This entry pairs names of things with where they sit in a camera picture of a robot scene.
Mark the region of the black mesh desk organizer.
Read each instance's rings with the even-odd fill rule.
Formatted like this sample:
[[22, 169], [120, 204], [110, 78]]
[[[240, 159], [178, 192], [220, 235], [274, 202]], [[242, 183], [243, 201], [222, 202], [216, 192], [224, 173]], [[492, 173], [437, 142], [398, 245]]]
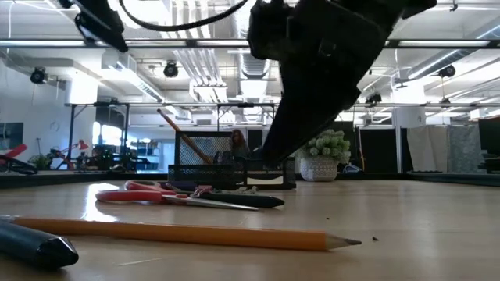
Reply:
[[288, 158], [279, 165], [267, 166], [252, 156], [247, 159], [232, 159], [229, 156], [229, 131], [183, 131], [212, 159], [205, 164], [176, 133], [174, 163], [168, 166], [171, 181], [193, 181], [201, 185], [213, 185], [226, 190], [238, 187], [253, 187], [247, 178], [284, 178], [281, 185], [258, 185], [260, 190], [292, 190], [296, 188], [295, 160]]

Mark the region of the grey patterned curtain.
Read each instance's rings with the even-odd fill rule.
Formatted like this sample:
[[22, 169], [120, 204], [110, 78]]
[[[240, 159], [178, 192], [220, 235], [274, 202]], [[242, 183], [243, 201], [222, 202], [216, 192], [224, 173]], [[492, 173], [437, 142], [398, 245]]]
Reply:
[[448, 129], [448, 172], [479, 173], [481, 162], [478, 126], [450, 126]]

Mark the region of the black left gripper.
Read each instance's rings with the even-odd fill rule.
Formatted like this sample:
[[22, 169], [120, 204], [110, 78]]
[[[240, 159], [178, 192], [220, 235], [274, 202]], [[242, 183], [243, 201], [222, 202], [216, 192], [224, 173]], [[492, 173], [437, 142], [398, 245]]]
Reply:
[[79, 8], [74, 23], [87, 45], [101, 41], [119, 52], [129, 50], [123, 38], [123, 22], [119, 13], [111, 9], [108, 0], [58, 0], [58, 3], [64, 9], [73, 5]]

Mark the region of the small green background plant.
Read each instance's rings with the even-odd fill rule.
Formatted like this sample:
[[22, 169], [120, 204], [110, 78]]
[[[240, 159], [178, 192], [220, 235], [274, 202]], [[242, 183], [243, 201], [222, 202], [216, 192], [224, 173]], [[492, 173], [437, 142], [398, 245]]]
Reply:
[[30, 157], [28, 163], [33, 165], [38, 170], [48, 170], [51, 167], [52, 159], [47, 155], [34, 155]]

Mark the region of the dark wall picture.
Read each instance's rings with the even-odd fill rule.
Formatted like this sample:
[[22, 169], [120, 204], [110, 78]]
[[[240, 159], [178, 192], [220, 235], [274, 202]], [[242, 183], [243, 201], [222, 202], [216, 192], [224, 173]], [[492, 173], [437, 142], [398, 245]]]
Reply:
[[23, 123], [0, 123], [0, 150], [12, 150], [23, 143]]

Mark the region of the green plant in white pot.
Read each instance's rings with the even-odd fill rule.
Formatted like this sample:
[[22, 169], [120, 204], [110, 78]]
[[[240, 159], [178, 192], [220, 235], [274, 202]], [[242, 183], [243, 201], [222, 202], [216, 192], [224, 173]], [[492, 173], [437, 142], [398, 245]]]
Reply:
[[300, 173], [304, 180], [331, 182], [338, 166], [351, 158], [351, 143], [342, 130], [328, 129], [304, 144], [300, 150]]

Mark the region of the black pen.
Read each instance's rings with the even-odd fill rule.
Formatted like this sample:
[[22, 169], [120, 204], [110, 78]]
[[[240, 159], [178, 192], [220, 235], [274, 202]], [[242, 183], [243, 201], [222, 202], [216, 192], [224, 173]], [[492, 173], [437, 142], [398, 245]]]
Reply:
[[256, 194], [204, 192], [199, 198], [255, 208], [275, 208], [285, 204], [280, 198]]
[[0, 253], [45, 270], [57, 270], [79, 261], [76, 248], [67, 238], [20, 226], [3, 217], [0, 217]]

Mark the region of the red bar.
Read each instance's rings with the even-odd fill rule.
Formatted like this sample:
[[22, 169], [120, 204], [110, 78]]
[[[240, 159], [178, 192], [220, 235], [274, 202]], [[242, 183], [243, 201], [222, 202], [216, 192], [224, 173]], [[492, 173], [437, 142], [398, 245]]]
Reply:
[[24, 151], [27, 150], [27, 146], [25, 144], [20, 144], [11, 151], [7, 152], [5, 155], [0, 155], [0, 162], [6, 161], [11, 158], [15, 158], [20, 155]]

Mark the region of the silver ceiling air duct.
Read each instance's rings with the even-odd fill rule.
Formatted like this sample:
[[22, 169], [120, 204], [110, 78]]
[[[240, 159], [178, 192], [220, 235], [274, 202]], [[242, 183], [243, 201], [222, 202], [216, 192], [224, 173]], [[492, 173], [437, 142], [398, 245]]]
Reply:
[[[234, 24], [234, 35], [237, 39], [245, 39], [248, 35], [249, 17], [251, 7], [256, 0], [247, 0], [247, 2], [232, 15]], [[254, 58], [250, 51], [239, 51], [239, 68], [242, 78], [247, 79], [267, 79], [269, 77], [269, 60]]]

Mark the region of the black partition panel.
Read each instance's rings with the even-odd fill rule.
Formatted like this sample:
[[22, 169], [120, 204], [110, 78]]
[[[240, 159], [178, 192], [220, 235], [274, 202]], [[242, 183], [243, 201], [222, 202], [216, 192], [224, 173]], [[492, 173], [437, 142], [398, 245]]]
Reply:
[[360, 137], [367, 173], [398, 171], [394, 129], [360, 130]]

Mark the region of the black monitor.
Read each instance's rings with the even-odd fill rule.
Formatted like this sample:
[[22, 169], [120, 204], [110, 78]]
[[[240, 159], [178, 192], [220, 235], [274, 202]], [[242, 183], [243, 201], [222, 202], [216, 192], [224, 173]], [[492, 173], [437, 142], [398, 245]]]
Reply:
[[480, 119], [480, 147], [493, 155], [500, 155], [500, 116]]

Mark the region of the white curtain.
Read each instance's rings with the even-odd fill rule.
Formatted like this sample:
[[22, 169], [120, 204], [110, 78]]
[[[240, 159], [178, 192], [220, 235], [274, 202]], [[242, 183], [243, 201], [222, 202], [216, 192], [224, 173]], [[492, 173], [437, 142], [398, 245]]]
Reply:
[[415, 172], [448, 171], [448, 127], [408, 128], [407, 141]]

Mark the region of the red-handled scissors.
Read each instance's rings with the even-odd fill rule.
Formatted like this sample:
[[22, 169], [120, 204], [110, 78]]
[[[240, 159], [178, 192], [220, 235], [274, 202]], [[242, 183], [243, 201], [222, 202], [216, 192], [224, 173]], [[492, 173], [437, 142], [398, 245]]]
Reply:
[[95, 197], [98, 201], [147, 201], [159, 204], [190, 205], [207, 208], [226, 208], [245, 211], [259, 210], [258, 208], [246, 205], [191, 197], [173, 190], [163, 189], [156, 183], [142, 184], [133, 180], [127, 181], [122, 190], [102, 190]]

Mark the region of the red desk lamp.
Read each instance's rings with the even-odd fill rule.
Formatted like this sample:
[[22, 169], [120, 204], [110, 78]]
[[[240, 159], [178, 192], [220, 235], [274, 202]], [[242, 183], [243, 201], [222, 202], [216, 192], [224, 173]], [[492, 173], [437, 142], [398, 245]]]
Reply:
[[89, 145], [86, 144], [83, 139], [80, 139], [77, 143], [71, 144], [68, 148], [61, 150], [61, 153], [65, 154], [69, 151], [72, 151], [73, 149], [87, 150], [88, 148]]

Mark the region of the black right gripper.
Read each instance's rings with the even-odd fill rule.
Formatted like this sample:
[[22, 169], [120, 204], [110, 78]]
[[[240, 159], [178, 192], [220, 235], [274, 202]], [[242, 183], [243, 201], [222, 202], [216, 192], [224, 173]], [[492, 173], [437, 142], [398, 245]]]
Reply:
[[406, 0], [300, 0], [291, 8], [293, 52], [262, 146], [265, 163], [282, 162], [354, 105], [359, 81], [405, 12]]

